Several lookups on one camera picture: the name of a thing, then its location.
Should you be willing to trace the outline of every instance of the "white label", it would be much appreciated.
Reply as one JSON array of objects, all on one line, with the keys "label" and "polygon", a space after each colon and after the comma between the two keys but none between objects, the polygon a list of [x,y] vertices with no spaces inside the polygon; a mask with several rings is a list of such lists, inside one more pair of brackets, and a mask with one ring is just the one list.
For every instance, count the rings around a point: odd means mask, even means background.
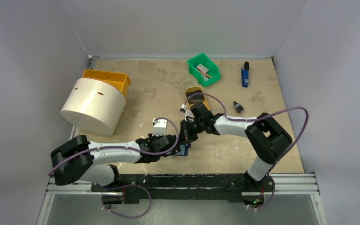
[{"label": "white label", "polygon": [[198,66],[196,66],[197,69],[201,70],[204,73],[207,73],[209,71],[208,68],[206,68],[204,65],[199,64]]}]

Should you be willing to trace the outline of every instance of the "beige table surface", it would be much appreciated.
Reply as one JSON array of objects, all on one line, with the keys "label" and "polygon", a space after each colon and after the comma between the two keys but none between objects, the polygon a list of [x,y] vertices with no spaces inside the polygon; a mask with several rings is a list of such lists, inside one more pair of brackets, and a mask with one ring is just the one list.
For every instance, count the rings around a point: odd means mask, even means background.
[{"label": "beige table surface", "polygon": [[[285,108],[277,75],[271,60],[248,60],[249,87],[241,86],[240,68],[245,60],[213,60],[221,72],[221,80],[203,88],[220,99],[231,116],[252,117],[262,112],[273,113]],[[126,107],[116,127],[116,134],[102,136],[79,130],[88,140],[102,143],[134,141],[152,131],[152,119],[167,117],[180,127],[184,114],[179,112],[188,87],[200,86],[188,73],[186,60],[98,60],[95,70],[128,74],[131,85]],[[245,108],[239,115],[233,108],[237,101]],[[212,98],[208,102],[213,114],[222,113]],[[287,113],[275,119],[293,137]],[[168,134],[175,134],[169,125]],[[233,135],[201,133],[191,144],[188,156],[161,157],[156,163],[116,163],[120,173],[244,173],[253,163],[256,153],[247,138]],[[293,148],[273,169],[273,173],[302,173],[299,152]]]}]

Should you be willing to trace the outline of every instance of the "blue box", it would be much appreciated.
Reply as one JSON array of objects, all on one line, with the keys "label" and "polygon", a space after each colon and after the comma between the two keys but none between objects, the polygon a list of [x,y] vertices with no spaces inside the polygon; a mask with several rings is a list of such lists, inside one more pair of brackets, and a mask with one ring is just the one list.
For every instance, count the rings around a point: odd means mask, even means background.
[{"label": "blue box", "polygon": [[249,62],[245,62],[241,68],[242,86],[247,88],[249,85]]}]

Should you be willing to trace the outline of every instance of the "glass panel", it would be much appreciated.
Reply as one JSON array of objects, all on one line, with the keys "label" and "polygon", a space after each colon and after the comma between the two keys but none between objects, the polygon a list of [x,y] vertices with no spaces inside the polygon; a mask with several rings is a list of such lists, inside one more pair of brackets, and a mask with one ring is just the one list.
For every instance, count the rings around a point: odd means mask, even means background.
[{"label": "glass panel", "polygon": [[[148,200],[117,205],[117,212],[143,213]],[[317,225],[310,195],[276,195],[257,213],[241,203],[223,200],[154,200],[150,211],[139,219],[125,219],[101,210],[99,195],[56,195],[49,225]]]}]

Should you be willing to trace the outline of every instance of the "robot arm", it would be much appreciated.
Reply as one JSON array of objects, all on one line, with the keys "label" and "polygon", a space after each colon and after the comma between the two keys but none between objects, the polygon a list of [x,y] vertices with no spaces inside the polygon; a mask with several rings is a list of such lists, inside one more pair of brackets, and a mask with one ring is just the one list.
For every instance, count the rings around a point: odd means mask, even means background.
[{"label": "robot arm", "polygon": [[[84,135],[73,138],[52,151],[53,167],[71,155],[95,148],[96,150],[87,151],[62,164],[54,171],[56,185],[83,180],[107,186],[118,179],[119,173],[115,166],[104,164],[157,162],[160,157],[176,154],[180,146],[197,140],[197,134],[202,132],[248,138],[258,157],[251,168],[245,172],[245,179],[249,183],[258,183],[292,143],[289,134],[273,118],[247,122],[246,118],[225,117],[221,113],[213,115],[203,103],[194,104],[190,110],[192,113],[186,113],[186,119],[180,122],[179,139],[175,148],[165,155],[159,154],[167,151],[176,142],[175,135],[166,134],[165,120],[158,120],[154,124],[153,133],[149,134],[148,138],[140,138],[128,143],[89,142]],[[244,121],[231,121],[228,118],[244,119]]]}]

